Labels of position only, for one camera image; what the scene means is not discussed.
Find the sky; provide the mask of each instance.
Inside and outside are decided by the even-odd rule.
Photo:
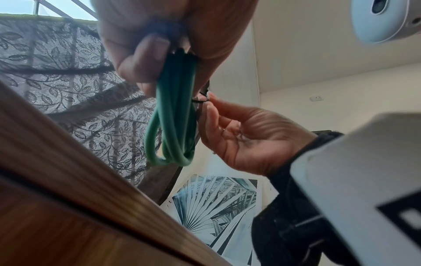
[[[93,9],[90,0],[80,0],[89,8]],[[96,20],[93,16],[81,9],[78,5],[71,0],[47,0],[50,4],[54,5],[61,11],[65,12],[72,18]],[[33,14],[34,0],[0,0],[0,13],[3,14]],[[56,13],[48,8],[40,5],[39,15],[59,17]]]

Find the black and white label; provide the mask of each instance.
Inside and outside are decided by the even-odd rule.
[[[421,248],[421,191],[378,206],[377,209]]]

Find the black sleeve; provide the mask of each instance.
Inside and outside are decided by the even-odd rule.
[[[337,264],[358,265],[333,233],[329,222],[320,216],[310,200],[300,191],[289,172],[291,164],[305,152],[319,148],[340,136],[342,134],[338,132],[319,134],[313,142],[268,176],[279,195],[254,218],[251,230],[253,247],[263,266],[316,266],[322,252]],[[298,226],[309,220],[313,221],[311,226]],[[324,242],[313,245],[318,239],[323,239]]]

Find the leaf-patterned curtain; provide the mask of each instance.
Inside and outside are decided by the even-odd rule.
[[[146,170],[144,132],[155,107],[115,72],[28,74],[28,68],[110,66],[91,21],[0,15],[0,79],[138,186]]]

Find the wood grain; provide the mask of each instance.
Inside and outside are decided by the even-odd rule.
[[[0,266],[190,265],[0,177]]]
[[[3,83],[0,95],[0,168],[195,264],[229,265]]]

